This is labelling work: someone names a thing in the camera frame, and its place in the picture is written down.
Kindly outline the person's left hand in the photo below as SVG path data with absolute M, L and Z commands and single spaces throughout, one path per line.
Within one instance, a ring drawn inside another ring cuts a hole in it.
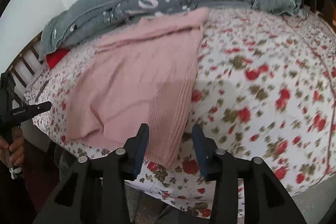
M 20 166 L 23 164 L 24 161 L 24 136 L 23 136 L 23 131 L 19 127 L 15 127 L 12 129 L 12 136 L 13 136 L 13 143 L 9 145 L 3 137 L 1 137 L 1 162 L 8 167 L 9 163 L 15 165 L 15 166 Z M 6 158 L 6 150 L 9 150 L 11 155 L 9 158 Z

